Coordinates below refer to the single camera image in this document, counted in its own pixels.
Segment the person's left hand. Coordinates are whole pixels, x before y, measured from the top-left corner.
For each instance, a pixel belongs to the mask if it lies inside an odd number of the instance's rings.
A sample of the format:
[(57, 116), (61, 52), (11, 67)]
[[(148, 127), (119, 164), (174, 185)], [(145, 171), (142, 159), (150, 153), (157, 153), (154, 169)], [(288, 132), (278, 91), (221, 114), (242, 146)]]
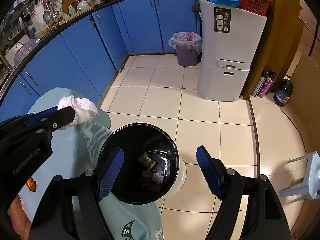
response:
[(25, 214), (19, 195), (15, 197), (10, 206), (12, 227), (22, 240), (28, 240), (31, 229), (31, 221)]

